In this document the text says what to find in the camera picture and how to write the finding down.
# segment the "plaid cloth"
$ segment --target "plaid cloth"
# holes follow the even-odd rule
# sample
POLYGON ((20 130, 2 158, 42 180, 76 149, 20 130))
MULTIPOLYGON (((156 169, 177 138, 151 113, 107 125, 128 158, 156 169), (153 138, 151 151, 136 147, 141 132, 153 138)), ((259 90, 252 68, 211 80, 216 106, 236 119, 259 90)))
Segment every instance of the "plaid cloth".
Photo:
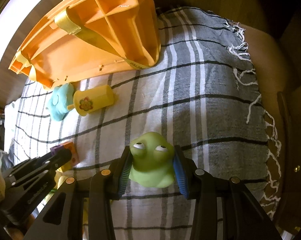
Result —
MULTIPOLYGON (((237 87, 233 68, 241 73, 252 64, 226 49, 240 45, 240 37, 226 19, 198 8, 161 13, 158 25, 162 49, 155 67, 80 82, 80 90, 110 85, 116 94, 113 106, 86 117, 72 110, 54 122, 45 108, 52 92, 28 80, 18 109, 15 163, 73 141, 80 164, 66 174, 85 179, 120 157, 132 139, 157 131, 213 176, 251 179, 247 186, 260 200, 267 176, 264 109, 253 105, 246 124, 258 86, 237 87)), ((247 73, 241 80, 254 82, 256 76, 247 73)), ((129 181, 126 194, 111 205, 116 237, 189 239, 194 207, 176 183, 159 189, 129 181)), ((220 205, 219 221, 221 237, 220 205)))

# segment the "white eyeball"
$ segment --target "white eyeball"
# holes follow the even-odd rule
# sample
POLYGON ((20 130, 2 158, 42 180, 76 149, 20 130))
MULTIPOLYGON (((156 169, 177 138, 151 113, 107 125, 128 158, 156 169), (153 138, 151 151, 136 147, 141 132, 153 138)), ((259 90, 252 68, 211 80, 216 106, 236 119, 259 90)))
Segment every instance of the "white eyeball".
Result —
POLYGON ((161 152, 168 152, 169 150, 164 145, 158 145, 155 150, 161 151, 161 152))
POLYGON ((137 149, 145 149, 145 145, 143 143, 135 143, 133 147, 137 149))

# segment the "teal toy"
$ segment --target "teal toy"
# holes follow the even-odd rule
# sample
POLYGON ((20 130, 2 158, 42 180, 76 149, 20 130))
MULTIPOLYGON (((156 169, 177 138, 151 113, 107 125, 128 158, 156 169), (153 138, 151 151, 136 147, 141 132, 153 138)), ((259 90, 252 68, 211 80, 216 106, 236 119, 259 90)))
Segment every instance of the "teal toy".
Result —
POLYGON ((129 145, 133 156, 129 178, 144 187, 163 188, 175 180, 174 147, 157 132, 148 132, 129 145))
POLYGON ((47 109, 53 120, 61 121, 69 112, 67 106, 73 104, 73 93, 74 87, 70 83, 54 88, 52 97, 47 103, 47 109))

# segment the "orange bin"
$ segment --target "orange bin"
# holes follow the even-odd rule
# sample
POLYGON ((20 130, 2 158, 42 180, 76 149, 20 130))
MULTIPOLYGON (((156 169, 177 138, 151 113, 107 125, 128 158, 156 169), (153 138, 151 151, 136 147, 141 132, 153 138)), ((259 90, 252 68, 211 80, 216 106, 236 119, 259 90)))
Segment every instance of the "orange bin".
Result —
POLYGON ((47 88, 156 64, 153 0, 63 0, 23 41, 9 69, 47 88))

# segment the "metal screw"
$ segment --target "metal screw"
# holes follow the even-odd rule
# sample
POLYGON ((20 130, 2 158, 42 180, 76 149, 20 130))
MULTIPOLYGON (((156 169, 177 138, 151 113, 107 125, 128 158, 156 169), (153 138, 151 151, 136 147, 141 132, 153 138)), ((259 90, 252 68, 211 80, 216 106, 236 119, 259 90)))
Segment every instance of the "metal screw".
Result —
POLYGON ((238 184, 241 180, 238 177, 232 177, 231 181, 235 184, 238 184))
POLYGON ((201 176, 201 175, 204 175, 205 171, 202 170, 202 169, 197 169, 197 170, 195 171, 195 173, 196 173, 197 175, 201 176))
POLYGON ((101 174, 102 174, 103 176, 110 175, 110 170, 109 170, 109 169, 104 169, 104 170, 101 171, 101 174))
POLYGON ((69 177, 66 179, 67 184, 72 184, 74 181, 75 181, 75 179, 73 177, 69 177))

